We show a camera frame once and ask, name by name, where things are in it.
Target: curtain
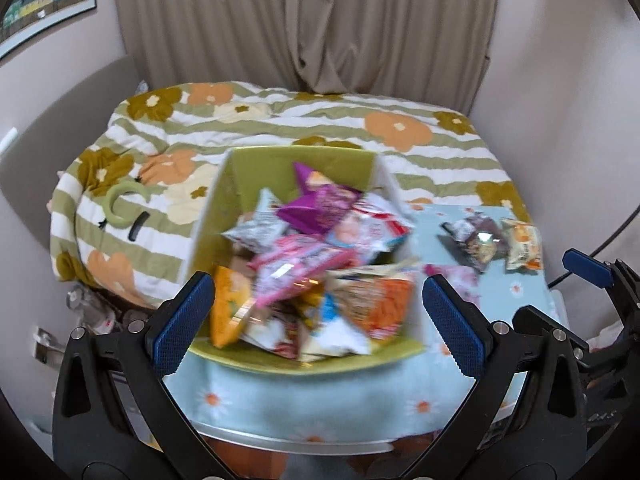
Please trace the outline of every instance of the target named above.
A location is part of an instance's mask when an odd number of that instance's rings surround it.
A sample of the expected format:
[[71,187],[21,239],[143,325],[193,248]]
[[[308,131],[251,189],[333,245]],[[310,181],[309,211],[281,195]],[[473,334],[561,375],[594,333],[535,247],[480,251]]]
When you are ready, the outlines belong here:
[[467,113],[497,0],[116,0],[154,87],[244,80],[373,93]]

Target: picture frame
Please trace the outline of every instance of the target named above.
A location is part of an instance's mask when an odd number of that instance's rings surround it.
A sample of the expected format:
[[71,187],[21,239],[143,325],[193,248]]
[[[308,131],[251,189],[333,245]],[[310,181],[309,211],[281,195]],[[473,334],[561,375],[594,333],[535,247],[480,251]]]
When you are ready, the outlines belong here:
[[14,0],[0,16],[0,60],[44,30],[96,7],[96,0]]

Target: metal bolt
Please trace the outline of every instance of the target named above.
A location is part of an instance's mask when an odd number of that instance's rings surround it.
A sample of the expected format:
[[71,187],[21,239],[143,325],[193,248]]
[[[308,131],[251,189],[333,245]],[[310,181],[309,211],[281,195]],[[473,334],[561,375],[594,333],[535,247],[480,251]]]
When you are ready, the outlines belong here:
[[564,332],[564,330],[556,328],[554,330],[554,337],[558,339],[558,341],[564,341],[566,339],[566,333]]
[[501,321],[496,321],[494,323],[494,332],[500,335],[505,335],[509,332],[509,325],[503,323]]
[[142,321],[141,319],[134,319],[131,323],[129,323],[129,326],[127,326],[127,330],[129,330],[129,332],[131,332],[132,334],[137,334],[144,327],[145,327],[144,321]]
[[84,328],[79,326],[71,331],[71,339],[80,339],[84,335]]

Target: gray headboard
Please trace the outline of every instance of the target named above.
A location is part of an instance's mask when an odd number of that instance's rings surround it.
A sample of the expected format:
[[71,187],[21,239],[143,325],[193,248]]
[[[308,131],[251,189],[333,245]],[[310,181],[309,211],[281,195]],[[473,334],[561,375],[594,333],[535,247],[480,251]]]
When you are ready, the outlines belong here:
[[139,82],[131,57],[114,61],[47,108],[0,159],[0,191],[47,251],[46,204],[58,182],[56,172],[104,133],[113,109]]

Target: floral striped blanket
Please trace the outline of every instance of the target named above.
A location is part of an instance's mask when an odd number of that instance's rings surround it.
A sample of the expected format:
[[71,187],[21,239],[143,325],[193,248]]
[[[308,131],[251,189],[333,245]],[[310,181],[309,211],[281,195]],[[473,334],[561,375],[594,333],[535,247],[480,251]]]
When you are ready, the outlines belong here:
[[[50,254],[59,280],[81,280],[132,303],[174,297],[191,231],[223,153],[233,146],[314,144],[380,153],[419,210],[426,203],[503,205],[529,219],[513,183],[469,120],[395,98],[316,95],[243,82],[194,83],[122,102],[107,130],[62,174],[51,209]],[[111,187],[131,227],[106,221]]]

